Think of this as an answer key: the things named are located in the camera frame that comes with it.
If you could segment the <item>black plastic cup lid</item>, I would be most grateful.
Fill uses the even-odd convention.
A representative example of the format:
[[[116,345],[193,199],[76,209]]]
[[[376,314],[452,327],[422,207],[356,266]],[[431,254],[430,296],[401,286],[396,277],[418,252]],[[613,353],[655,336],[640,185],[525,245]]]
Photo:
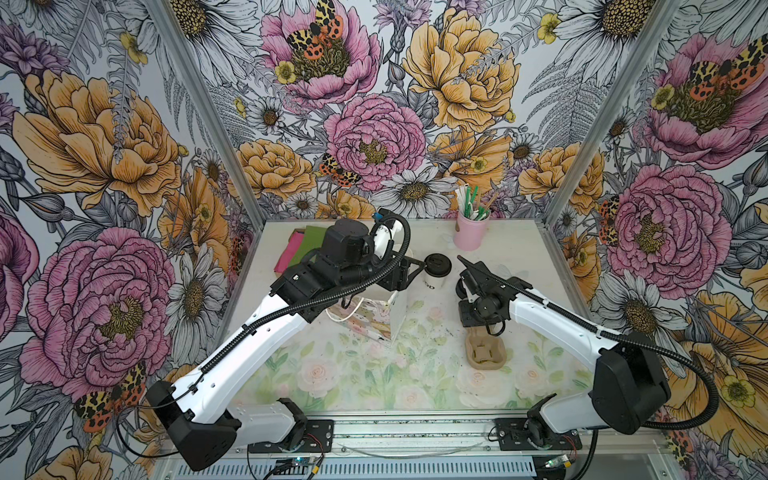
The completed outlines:
[[[452,270],[450,258],[442,253],[431,253],[424,259],[425,272],[433,278],[447,277]]]

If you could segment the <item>white paper coffee cup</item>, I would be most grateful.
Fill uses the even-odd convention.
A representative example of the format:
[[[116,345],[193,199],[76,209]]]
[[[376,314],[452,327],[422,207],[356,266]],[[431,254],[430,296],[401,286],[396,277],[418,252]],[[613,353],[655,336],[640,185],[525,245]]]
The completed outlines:
[[[447,275],[435,276],[429,272],[425,272],[423,275],[424,284],[431,290],[441,290],[445,286],[447,279]]]

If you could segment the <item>cartoon animal paper gift bag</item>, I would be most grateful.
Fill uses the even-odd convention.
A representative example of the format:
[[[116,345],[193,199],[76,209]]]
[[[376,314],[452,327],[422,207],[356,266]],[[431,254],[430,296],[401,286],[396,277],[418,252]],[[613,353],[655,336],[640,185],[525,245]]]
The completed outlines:
[[[407,291],[388,291],[373,285],[352,297],[344,297],[325,310],[338,325],[384,344],[391,344],[405,321]]]

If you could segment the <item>brown pulp cup carrier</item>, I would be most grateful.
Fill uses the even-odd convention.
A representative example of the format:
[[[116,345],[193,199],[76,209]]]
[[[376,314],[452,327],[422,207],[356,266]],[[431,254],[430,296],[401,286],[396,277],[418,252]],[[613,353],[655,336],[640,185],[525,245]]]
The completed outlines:
[[[490,335],[484,327],[467,329],[465,352],[468,364],[476,370],[500,370],[507,362],[503,339]]]

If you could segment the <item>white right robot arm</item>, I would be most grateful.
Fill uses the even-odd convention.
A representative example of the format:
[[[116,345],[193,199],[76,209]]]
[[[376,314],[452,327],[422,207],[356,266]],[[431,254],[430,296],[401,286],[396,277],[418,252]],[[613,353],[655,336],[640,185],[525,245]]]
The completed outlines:
[[[483,262],[462,258],[456,293],[464,327],[501,335],[508,323],[526,326],[556,343],[593,376],[590,390],[552,393],[529,409],[522,428],[536,449],[577,429],[610,428],[631,435],[670,399],[659,355],[551,302],[518,277],[504,279]]]

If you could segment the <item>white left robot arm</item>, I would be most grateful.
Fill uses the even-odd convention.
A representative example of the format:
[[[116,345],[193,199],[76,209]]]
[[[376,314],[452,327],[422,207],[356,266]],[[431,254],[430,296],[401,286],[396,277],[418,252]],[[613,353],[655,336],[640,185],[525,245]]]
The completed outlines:
[[[327,308],[372,285],[405,290],[424,268],[408,257],[410,240],[408,220],[385,208],[371,227],[337,220],[320,247],[287,267],[249,319],[200,366],[148,389],[150,408],[191,470],[212,466],[234,447],[299,447],[307,419],[293,401],[281,398],[238,413],[232,400],[285,342]]]

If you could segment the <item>pink plastic straw cup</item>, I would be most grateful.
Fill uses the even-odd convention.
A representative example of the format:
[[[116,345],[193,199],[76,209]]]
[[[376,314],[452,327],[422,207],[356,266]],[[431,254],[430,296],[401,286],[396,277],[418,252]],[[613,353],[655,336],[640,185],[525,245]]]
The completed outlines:
[[[463,251],[475,251],[480,248],[490,220],[472,220],[459,214],[456,219],[453,242]]]

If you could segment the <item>pink paper napkin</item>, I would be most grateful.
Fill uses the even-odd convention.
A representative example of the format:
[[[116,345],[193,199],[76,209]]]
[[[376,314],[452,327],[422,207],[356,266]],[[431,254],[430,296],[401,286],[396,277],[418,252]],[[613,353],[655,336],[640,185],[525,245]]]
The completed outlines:
[[[304,239],[303,230],[294,230],[289,236],[288,243],[274,267],[277,276],[281,275],[291,264]]]

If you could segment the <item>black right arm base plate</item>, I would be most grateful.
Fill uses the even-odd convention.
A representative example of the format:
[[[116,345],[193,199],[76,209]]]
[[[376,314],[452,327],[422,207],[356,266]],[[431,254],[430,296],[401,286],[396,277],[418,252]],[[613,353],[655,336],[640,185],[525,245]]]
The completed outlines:
[[[554,433],[532,418],[496,418],[490,437],[496,439],[502,451],[578,451],[582,448],[581,439],[575,430]]]

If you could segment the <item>aluminium front frame rail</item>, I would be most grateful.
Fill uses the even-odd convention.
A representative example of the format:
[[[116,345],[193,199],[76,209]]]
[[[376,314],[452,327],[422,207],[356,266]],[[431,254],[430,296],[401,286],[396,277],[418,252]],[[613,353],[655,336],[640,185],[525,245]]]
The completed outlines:
[[[335,422],[330,453],[362,455],[452,455],[481,450],[502,451],[490,437],[493,421],[501,417],[527,418],[521,410],[472,412],[346,412],[294,415],[282,404],[261,405],[229,419],[224,429],[215,425],[195,428],[183,436],[168,432],[175,448],[195,471],[203,470],[228,454],[249,453],[250,444],[285,440],[298,425],[310,419]],[[591,433],[575,430],[588,447]]]

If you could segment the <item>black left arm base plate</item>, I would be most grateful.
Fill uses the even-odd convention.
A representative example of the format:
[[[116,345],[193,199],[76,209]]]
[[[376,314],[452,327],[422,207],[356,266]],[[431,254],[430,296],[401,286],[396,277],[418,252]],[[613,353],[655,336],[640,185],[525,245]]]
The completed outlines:
[[[296,426],[285,440],[250,444],[247,451],[251,454],[330,453],[334,429],[333,420],[310,419]]]

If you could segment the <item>aluminium right corner post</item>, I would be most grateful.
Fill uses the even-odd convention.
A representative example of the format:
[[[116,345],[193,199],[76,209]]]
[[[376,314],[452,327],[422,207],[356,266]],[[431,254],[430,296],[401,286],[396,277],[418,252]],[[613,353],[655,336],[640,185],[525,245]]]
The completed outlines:
[[[625,99],[639,78],[649,59],[657,52],[664,33],[671,24],[681,2],[678,0],[657,1],[651,10],[646,25],[640,32],[637,43],[630,51],[625,66],[618,69],[616,79],[605,101],[598,110],[595,121],[581,143],[578,154],[563,179],[557,193],[543,217],[545,226],[552,226],[566,204],[575,193],[580,179],[592,163],[602,139],[621,110],[620,101]]]

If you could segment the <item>aluminium corner post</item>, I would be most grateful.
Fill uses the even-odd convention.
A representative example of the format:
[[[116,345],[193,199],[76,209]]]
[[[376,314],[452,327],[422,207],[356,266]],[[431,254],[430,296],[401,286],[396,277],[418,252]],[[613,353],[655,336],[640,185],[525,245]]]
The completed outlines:
[[[671,24],[681,2],[678,0],[657,1],[651,10],[646,25],[640,32],[637,43],[630,51],[625,66],[618,69],[616,79],[605,101],[598,110],[595,121],[581,143],[578,154],[563,179],[557,193],[543,217],[545,226],[552,226],[566,204],[575,193],[580,179],[592,163],[602,139],[621,110],[620,101],[625,99],[639,78],[649,59],[657,52],[664,33]]]
[[[243,169],[236,158],[235,148],[218,115],[205,78],[196,65],[196,56],[183,37],[183,32],[171,5],[167,1],[149,1],[147,9],[150,17],[155,22],[160,38],[172,58],[179,78],[183,81],[205,128],[211,136],[213,146],[231,175],[233,185],[250,221],[256,231],[261,233],[265,225],[265,215],[260,209],[249,181],[245,177]]]

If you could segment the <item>aluminium left corner post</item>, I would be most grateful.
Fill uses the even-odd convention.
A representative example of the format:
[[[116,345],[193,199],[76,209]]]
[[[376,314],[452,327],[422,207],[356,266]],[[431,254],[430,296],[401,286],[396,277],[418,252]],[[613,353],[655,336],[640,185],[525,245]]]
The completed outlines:
[[[149,1],[147,9],[150,17],[155,22],[160,38],[172,58],[179,78],[183,81],[205,128],[211,136],[213,146],[231,175],[233,185],[250,221],[256,231],[261,233],[265,225],[265,215],[260,209],[249,181],[245,177],[243,169],[236,158],[235,148],[218,115],[205,78],[196,65],[196,56],[183,37],[183,32],[171,5],[167,1]]]

